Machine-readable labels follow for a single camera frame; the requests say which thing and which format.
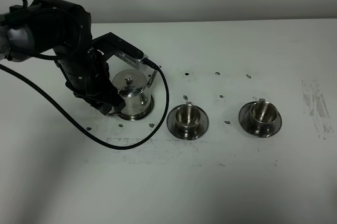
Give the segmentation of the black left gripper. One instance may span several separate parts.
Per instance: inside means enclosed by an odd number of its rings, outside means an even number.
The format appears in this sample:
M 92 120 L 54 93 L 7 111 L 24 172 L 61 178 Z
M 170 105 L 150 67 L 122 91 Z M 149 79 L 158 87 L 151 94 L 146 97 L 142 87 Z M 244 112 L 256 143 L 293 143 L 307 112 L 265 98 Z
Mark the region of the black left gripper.
M 66 86 L 103 115 L 120 113 L 126 106 L 110 81 L 107 60 L 115 48 L 87 46 L 63 60 L 55 61 L 66 79 Z

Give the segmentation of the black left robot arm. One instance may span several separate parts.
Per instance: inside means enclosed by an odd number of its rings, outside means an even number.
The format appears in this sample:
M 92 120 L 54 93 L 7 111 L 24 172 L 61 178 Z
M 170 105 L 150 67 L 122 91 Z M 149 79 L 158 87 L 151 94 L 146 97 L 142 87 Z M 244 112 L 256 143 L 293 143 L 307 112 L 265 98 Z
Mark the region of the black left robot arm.
M 1 15 L 1 59 L 54 61 L 74 95 L 103 115 L 125 107 L 110 81 L 107 60 L 117 50 L 110 37 L 93 39 L 90 13 L 63 0 L 34 0 L 27 8 L 15 5 Z

